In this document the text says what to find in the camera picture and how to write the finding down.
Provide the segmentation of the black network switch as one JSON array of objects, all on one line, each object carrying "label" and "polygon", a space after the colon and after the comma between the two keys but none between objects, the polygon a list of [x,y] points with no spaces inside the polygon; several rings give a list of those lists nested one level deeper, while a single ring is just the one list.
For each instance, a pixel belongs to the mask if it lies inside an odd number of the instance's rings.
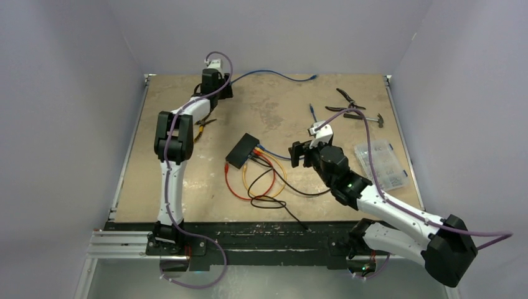
[{"label": "black network switch", "polygon": [[226,162],[237,169],[242,168],[242,166],[247,162],[250,154],[259,144],[259,139],[248,133],[245,133],[225,157]]}]

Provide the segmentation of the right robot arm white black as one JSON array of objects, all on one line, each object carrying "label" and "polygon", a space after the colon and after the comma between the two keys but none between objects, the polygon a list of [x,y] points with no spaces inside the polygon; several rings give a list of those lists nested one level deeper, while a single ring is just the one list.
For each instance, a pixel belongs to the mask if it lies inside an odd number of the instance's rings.
[{"label": "right robot arm white black", "polygon": [[296,141],[288,149],[292,167],[313,168],[337,202],[380,219],[362,219],[350,232],[351,250],[381,250],[421,265],[437,282],[454,288],[478,250],[464,221],[421,211],[379,191],[349,167],[342,148]]}]

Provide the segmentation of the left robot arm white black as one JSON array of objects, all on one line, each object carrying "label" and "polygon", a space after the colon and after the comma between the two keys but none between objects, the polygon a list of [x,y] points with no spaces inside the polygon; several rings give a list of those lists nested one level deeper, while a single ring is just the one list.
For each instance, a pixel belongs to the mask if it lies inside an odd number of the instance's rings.
[{"label": "left robot arm white black", "polygon": [[150,235],[152,249],[181,253],[189,233],[183,231],[183,179],[194,150],[194,125],[209,116],[218,101],[230,98],[224,93],[230,86],[230,74],[219,68],[202,70],[200,92],[194,92],[181,107],[158,114],[154,152],[161,167],[161,196],[157,221]]}]

